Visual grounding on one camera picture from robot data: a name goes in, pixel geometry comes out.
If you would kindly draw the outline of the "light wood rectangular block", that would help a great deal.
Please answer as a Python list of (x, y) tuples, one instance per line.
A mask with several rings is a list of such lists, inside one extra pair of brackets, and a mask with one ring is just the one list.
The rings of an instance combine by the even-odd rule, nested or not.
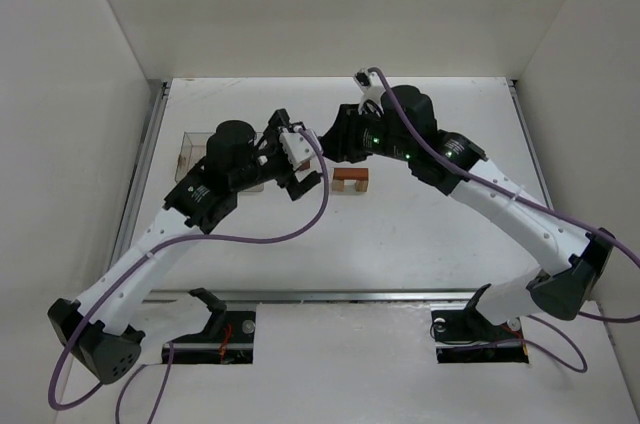
[(331, 189), (333, 192), (343, 192), (345, 190), (345, 182), (343, 180), (333, 180)]

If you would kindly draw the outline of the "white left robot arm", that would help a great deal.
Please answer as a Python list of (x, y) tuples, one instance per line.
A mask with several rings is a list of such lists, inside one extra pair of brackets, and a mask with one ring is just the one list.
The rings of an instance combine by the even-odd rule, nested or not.
[(273, 181), (297, 200), (326, 184), (317, 171), (296, 176), (304, 163), (321, 156), (315, 133), (291, 122), (283, 109), (262, 133), (240, 120), (219, 124), (204, 156), (165, 197), (139, 240), (89, 289), (50, 307), (48, 317), (65, 354), (109, 385), (137, 362), (160, 356), (176, 338), (214, 336), (226, 306), (203, 288), (158, 308), (144, 310), (141, 304), (192, 245), (216, 239), (214, 228), (236, 209), (241, 192)]

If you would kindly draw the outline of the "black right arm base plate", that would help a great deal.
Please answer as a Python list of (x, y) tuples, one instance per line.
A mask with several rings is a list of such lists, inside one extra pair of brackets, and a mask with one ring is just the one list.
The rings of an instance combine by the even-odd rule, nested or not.
[(493, 325), (464, 309), (435, 309), (431, 318), (439, 364), (529, 363), (519, 320)]

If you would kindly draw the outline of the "dark striped wood block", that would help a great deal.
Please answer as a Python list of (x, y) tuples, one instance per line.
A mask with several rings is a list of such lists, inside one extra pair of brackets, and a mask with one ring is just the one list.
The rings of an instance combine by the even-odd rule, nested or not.
[(358, 193), (366, 193), (368, 190), (369, 182), (367, 180), (357, 180), (355, 182), (355, 190)]

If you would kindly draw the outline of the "red-brown long rectangular block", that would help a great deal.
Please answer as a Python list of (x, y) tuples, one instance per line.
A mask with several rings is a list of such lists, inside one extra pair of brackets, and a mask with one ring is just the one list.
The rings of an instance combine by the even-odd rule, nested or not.
[(333, 179), (342, 181), (368, 181), (369, 170), (367, 168), (336, 167), (333, 170)]

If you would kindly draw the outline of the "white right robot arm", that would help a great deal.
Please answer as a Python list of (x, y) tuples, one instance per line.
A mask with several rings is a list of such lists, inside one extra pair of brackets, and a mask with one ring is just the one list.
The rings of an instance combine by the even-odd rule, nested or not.
[(486, 284), (466, 306), (473, 326), (501, 325), (535, 312), (575, 319), (612, 251), (601, 237), (538, 211), (538, 201), (462, 134), (439, 128), (431, 98), (411, 85), (366, 89), (342, 104), (321, 137), (325, 158), (358, 163), (371, 155), (407, 163), (411, 174), (475, 210), (525, 249), (539, 268)]

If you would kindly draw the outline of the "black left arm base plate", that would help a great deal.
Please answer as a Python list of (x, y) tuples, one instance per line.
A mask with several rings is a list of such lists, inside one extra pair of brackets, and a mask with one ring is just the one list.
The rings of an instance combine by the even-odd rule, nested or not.
[(177, 365), (249, 365), (253, 363), (256, 331), (255, 309), (227, 310), (212, 317), (203, 331), (173, 341)]

